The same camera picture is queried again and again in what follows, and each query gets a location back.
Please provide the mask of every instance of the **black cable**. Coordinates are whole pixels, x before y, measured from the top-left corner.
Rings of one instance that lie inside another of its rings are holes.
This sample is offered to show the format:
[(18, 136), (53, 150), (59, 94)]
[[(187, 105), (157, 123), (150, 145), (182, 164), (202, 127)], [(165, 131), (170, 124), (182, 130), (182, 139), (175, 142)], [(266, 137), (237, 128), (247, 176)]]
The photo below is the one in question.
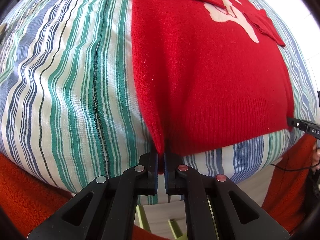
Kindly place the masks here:
[(316, 165), (313, 165), (313, 166), (310, 166), (310, 167), (304, 167), (304, 168), (300, 168), (300, 169), (294, 169), (294, 170), (287, 170), (287, 169), (284, 169), (284, 168), (281, 168), (280, 166), (278, 165), (275, 165), (275, 164), (271, 164), (272, 166), (275, 166), (276, 168), (282, 170), (282, 171), (303, 171), (303, 170), (310, 170), (316, 166), (318, 166), (320, 164), (320, 162), (318, 162)]

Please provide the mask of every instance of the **striped fabric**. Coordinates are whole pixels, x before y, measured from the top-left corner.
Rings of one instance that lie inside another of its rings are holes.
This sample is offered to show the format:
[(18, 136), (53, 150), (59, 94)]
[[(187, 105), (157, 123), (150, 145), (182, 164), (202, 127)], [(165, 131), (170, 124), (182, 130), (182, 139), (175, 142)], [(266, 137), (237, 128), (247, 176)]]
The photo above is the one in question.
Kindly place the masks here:
[[(302, 53), (262, 0), (285, 48), (295, 117), (315, 121), (317, 97)], [(0, 151), (40, 180), (80, 191), (98, 175), (138, 163), (151, 138), (132, 75), (132, 0), (21, 0), (7, 15), (0, 43)], [(202, 174), (240, 182), (278, 159), (302, 136), (282, 130), (187, 156)], [(179, 196), (170, 201), (180, 200)], [(141, 204), (167, 202), (141, 197)]]

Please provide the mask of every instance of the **white graphic on sweater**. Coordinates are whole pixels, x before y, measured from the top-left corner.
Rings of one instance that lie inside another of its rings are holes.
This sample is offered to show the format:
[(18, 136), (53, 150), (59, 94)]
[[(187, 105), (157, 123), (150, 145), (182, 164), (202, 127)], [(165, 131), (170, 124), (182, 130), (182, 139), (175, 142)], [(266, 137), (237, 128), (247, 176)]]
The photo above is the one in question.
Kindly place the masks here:
[(247, 22), (247, 19), (244, 17), (242, 12), (240, 12), (229, 0), (222, 0), (224, 6), (227, 9), (222, 9), (216, 5), (205, 2), (204, 7), (209, 11), (210, 17), (215, 22), (226, 22), (233, 21), (238, 23), (244, 30), (247, 32), (249, 37), (255, 42), (259, 43), (259, 40), (254, 33), (252, 26)]

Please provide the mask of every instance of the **silver pin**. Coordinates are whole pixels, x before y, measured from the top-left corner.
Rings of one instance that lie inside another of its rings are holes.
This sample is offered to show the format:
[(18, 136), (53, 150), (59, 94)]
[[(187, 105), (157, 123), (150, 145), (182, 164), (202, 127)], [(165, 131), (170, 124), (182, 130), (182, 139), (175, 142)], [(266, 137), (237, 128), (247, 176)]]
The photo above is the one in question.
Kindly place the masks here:
[(141, 171), (144, 171), (144, 167), (142, 165), (137, 165), (135, 166), (134, 170), (137, 172), (141, 172)]
[(105, 183), (107, 178), (105, 176), (99, 176), (96, 178), (97, 183)]

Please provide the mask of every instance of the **orange fleece blanket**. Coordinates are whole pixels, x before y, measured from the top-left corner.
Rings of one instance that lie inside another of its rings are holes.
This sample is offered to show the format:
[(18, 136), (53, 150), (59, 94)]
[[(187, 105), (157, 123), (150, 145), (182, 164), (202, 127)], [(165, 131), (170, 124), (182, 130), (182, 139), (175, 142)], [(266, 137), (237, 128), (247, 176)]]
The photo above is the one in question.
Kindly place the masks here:
[[(315, 139), (304, 135), (283, 157), (279, 166), (297, 169), (311, 165)], [(292, 232), (304, 219), (303, 201), (308, 170), (285, 172), (275, 169), (263, 209), (287, 231)], [(72, 196), (44, 184), (0, 154), (0, 205), (17, 229), (26, 237)], [(164, 240), (137, 226), (133, 240)]]

